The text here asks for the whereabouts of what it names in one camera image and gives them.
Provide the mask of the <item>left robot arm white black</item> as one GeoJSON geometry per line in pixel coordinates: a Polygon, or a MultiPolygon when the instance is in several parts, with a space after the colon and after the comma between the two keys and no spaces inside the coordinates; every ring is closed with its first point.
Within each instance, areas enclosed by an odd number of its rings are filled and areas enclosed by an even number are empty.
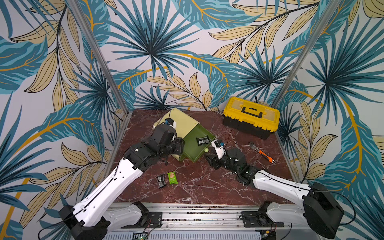
{"type": "Polygon", "coordinates": [[[117,211],[110,211],[109,207],[159,160],[183,152],[185,142],[177,136],[174,125],[170,118],[157,125],[149,137],[127,149],[117,167],[86,198],[60,210],[60,217],[75,240],[101,240],[119,228],[142,228],[148,224],[149,210],[140,202],[117,211]]]}

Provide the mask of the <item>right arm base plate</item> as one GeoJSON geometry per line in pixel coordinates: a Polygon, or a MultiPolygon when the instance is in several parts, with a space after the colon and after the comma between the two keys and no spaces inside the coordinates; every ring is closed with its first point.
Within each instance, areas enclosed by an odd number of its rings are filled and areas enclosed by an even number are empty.
{"type": "Polygon", "coordinates": [[[243,222],[245,228],[281,228],[283,222],[273,222],[266,213],[259,211],[241,212],[239,219],[243,222]]]}

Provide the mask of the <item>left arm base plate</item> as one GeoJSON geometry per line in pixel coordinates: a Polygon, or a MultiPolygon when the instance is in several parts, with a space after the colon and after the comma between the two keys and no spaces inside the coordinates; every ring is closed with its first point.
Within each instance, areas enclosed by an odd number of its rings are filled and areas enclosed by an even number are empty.
{"type": "Polygon", "coordinates": [[[131,224],[124,224],[122,229],[160,228],[162,226],[162,212],[150,212],[141,202],[133,202],[129,210],[140,213],[140,218],[131,224]]]}

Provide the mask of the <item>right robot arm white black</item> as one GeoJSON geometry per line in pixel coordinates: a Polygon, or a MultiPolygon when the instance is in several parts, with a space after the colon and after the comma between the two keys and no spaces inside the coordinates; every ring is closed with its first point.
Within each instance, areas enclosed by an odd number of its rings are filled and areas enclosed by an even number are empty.
{"type": "Polygon", "coordinates": [[[224,168],[233,173],[243,186],[270,192],[296,205],[280,207],[276,203],[267,202],[259,210],[259,214],[267,222],[308,226],[327,239],[336,237],[345,212],[322,184],[299,184],[274,176],[249,165],[245,155],[235,148],[226,151],[223,147],[213,146],[205,149],[204,157],[215,170],[224,168]]]}

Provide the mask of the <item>green drawer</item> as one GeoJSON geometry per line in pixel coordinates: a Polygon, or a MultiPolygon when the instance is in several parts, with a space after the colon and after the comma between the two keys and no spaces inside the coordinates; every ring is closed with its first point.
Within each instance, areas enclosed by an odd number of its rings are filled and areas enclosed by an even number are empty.
{"type": "Polygon", "coordinates": [[[185,141],[184,152],[179,156],[179,161],[182,162],[189,159],[195,163],[205,153],[205,149],[211,146],[211,142],[215,140],[216,137],[201,124],[197,124],[183,139],[185,141]],[[196,138],[205,136],[209,137],[210,143],[198,146],[196,138]]]}

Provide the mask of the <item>black cookie packet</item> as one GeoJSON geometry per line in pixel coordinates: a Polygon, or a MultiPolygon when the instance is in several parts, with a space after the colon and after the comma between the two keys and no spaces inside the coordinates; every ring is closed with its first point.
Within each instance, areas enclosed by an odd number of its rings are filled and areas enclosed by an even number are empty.
{"type": "Polygon", "coordinates": [[[167,183],[166,183],[166,175],[165,175],[165,174],[162,174],[162,175],[160,175],[160,176],[157,176],[157,177],[156,177],[156,180],[157,180],[159,189],[164,188],[164,187],[167,186],[167,183]]]}
{"type": "Polygon", "coordinates": [[[210,139],[208,136],[196,138],[198,146],[207,145],[210,143],[210,139]]]}

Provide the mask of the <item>green cookie packet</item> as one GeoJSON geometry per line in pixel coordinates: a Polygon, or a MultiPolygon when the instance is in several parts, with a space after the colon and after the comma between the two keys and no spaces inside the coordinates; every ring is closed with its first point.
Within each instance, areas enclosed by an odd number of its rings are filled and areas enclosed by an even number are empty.
{"type": "Polygon", "coordinates": [[[168,175],[170,185],[177,185],[178,184],[176,172],[170,172],[170,173],[167,173],[167,175],[168,175]]]}

